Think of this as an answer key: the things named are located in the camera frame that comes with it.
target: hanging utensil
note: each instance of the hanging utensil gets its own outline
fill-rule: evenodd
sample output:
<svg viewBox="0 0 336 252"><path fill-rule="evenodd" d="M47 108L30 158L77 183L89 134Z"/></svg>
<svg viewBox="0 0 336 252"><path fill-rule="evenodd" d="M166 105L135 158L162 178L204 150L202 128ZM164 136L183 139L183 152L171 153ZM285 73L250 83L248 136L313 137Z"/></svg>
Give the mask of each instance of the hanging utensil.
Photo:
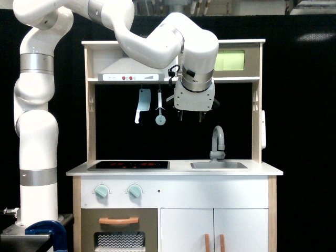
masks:
<svg viewBox="0 0 336 252"><path fill-rule="evenodd" d="M139 90L139 103L135 114L135 123L139 123L140 112L148 111L151 105L151 90L140 89Z"/></svg>
<svg viewBox="0 0 336 252"><path fill-rule="evenodd" d="M164 109L163 107L162 107L162 92L161 92L161 89L159 89L158 91L158 96L157 96L157 103L158 103L158 107L157 107L157 109L159 110L159 115L155 118L155 121L156 121L156 123L157 123L157 125L164 125L165 124L165 122L166 122L166 117L164 117L163 115L162 115L162 109Z"/></svg>

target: blue clamp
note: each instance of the blue clamp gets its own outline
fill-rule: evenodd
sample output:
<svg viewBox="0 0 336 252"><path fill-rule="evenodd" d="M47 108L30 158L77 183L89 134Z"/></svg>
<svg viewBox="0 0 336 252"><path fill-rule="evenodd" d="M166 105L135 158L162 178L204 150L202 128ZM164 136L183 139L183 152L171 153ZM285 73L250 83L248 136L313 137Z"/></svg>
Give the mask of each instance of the blue clamp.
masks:
<svg viewBox="0 0 336 252"><path fill-rule="evenodd" d="M44 220L25 230L25 235L52 234L54 252L68 252L67 232L60 222Z"/></svg>

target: mint green knob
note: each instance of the mint green knob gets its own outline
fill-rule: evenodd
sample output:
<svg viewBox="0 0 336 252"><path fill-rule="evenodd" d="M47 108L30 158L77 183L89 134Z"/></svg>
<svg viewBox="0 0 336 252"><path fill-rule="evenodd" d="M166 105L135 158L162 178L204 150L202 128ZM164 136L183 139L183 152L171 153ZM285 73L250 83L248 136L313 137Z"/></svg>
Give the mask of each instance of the mint green knob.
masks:
<svg viewBox="0 0 336 252"><path fill-rule="evenodd" d="M139 198L141 195L141 187L138 185L131 185L128 188L128 194L130 195L130 197L132 198Z"/></svg>
<svg viewBox="0 0 336 252"><path fill-rule="evenodd" d="M105 185L98 185L94 192L98 198L105 198L109 194L109 188Z"/></svg>

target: black induction cooktop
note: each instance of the black induction cooktop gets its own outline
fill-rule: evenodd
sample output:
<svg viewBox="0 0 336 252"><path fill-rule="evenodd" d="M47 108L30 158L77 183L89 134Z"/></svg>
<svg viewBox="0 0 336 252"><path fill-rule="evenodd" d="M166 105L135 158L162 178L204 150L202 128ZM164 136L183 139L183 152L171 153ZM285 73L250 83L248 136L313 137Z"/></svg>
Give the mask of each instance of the black induction cooktop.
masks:
<svg viewBox="0 0 336 252"><path fill-rule="evenodd" d="M166 169L169 170L168 161L100 161L88 168L89 171L108 170L138 170L138 169Z"/></svg>

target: gray faucet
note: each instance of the gray faucet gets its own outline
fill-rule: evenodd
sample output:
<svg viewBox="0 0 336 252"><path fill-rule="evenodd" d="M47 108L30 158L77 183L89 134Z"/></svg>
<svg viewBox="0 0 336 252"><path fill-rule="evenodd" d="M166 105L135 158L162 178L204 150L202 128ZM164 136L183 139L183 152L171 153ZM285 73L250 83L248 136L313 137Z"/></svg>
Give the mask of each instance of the gray faucet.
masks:
<svg viewBox="0 0 336 252"><path fill-rule="evenodd" d="M212 150L210 151L210 162L222 161L225 158L224 133L221 126L216 126L212 133Z"/></svg>

